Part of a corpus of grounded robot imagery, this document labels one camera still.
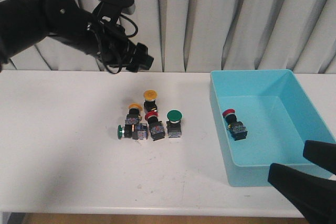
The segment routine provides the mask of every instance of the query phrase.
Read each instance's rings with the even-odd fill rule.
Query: black robotic arm
[[[132,14],[134,0],[100,0],[90,13],[75,0],[6,0],[0,3],[0,65],[10,57],[49,36],[92,55],[109,72],[123,67],[132,72],[148,70],[153,58],[144,44],[129,40],[138,28],[121,13]],[[133,23],[135,33],[127,36],[119,17]]]

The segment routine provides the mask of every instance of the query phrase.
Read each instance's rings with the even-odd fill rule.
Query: blue plastic bin
[[[329,178],[303,156],[306,140],[336,143],[290,70],[211,72],[211,106],[231,186],[270,186],[271,163]],[[235,141],[222,112],[235,109],[247,138]]]

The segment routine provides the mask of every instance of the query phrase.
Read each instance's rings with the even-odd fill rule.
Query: white curtain
[[[76,1],[90,12],[98,4]],[[139,33],[132,41],[148,46],[154,57],[150,71],[336,73],[335,0],[135,0],[135,5],[130,17]],[[92,56],[50,38],[12,57],[12,63],[5,69],[103,70]]]

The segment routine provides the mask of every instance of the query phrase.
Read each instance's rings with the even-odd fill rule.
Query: white table
[[[336,75],[297,77],[335,135]],[[272,187],[228,185],[209,85],[209,73],[3,71],[0,211],[301,217]],[[147,89],[160,120],[183,113],[182,138],[117,138]]]

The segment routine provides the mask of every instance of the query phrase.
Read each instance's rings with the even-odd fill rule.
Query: floor
[[[308,224],[302,218],[27,214],[23,224]]]

